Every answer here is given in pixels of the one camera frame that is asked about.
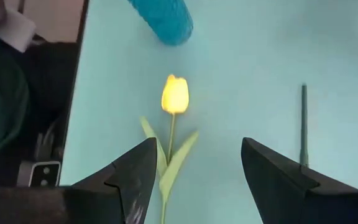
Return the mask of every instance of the green leaf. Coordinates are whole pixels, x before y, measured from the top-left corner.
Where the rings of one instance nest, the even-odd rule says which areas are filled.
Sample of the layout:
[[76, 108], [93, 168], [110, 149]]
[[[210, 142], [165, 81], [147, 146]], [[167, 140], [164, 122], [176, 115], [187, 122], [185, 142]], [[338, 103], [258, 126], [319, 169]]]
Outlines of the green leaf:
[[179, 148], [179, 150], [173, 155], [167, 170], [160, 180], [160, 190], [162, 194], [162, 199], [164, 202], [168, 201], [169, 194], [171, 192], [172, 185], [178, 175], [183, 161], [186, 159], [187, 154], [189, 153], [193, 144], [197, 141], [198, 131], [195, 131]]
[[165, 157], [164, 150], [162, 149], [160, 140], [158, 140], [157, 135], [155, 134], [149, 122], [144, 116], [140, 117], [140, 123], [142, 124], [142, 128], [146, 137], [156, 138], [157, 140], [157, 171], [161, 178], [164, 175], [165, 170], [167, 169], [167, 158]]

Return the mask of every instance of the blue cylinder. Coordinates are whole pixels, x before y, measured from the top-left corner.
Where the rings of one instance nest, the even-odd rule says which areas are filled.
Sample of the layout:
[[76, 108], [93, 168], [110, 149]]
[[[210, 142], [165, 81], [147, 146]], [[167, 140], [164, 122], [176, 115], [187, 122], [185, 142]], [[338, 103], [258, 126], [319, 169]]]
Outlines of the blue cylinder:
[[193, 20], [184, 0], [128, 0], [167, 45], [186, 42], [193, 31]]

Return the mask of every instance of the tulip flower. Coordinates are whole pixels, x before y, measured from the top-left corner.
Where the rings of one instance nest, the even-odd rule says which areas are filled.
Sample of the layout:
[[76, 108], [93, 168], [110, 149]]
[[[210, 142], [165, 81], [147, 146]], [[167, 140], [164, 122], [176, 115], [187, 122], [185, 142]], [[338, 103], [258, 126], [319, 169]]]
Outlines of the tulip flower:
[[149, 122], [145, 117], [140, 118], [140, 123], [142, 124], [145, 135], [148, 138], [157, 139], [157, 171], [160, 176], [159, 187], [162, 194], [161, 224], [165, 223], [165, 209], [167, 207], [172, 185], [178, 175], [183, 161], [186, 159], [191, 147], [198, 138], [198, 132], [195, 131], [183, 143], [177, 152], [172, 155], [175, 115], [184, 113], [188, 105], [189, 92], [186, 80], [184, 78], [176, 78], [174, 75], [169, 75], [161, 97], [162, 109], [172, 115], [168, 156], [165, 156], [161, 142], [158, 140], [158, 137], [154, 133]]
[[184, 113], [189, 105], [189, 90], [184, 78], [169, 75], [161, 97], [161, 107], [172, 115], [171, 131], [168, 146], [168, 162], [170, 162], [175, 129], [175, 114]]

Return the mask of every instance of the table surface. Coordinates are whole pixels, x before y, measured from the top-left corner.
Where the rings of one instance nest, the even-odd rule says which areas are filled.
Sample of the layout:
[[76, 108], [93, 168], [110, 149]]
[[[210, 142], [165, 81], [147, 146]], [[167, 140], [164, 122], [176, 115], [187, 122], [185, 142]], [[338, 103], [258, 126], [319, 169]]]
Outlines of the table surface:
[[[178, 175], [167, 223], [261, 223], [241, 166], [252, 137], [298, 160], [308, 85], [310, 166], [358, 188], [358, 1], [187, 0], [195, 28], [161, 44], [126, 0], [90, 1], [61, 184], [140, 143], [146, 116], [166, 146], [160, 107], [169, 73], [188, 80], [175, 147], [200, 138]], [[158, 223], [155, 186], [146, 223]]]

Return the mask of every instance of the thin metal rod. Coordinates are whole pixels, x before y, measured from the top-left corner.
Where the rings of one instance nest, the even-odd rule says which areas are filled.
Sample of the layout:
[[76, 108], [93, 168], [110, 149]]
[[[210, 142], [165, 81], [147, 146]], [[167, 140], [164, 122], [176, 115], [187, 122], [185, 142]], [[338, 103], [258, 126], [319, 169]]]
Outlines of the thin metal rod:
[[302, 127], [301, 127], [301, 153], [300, 164], [309, 167], [308, 154], [308, 89], [306, 84], [302, 85]]

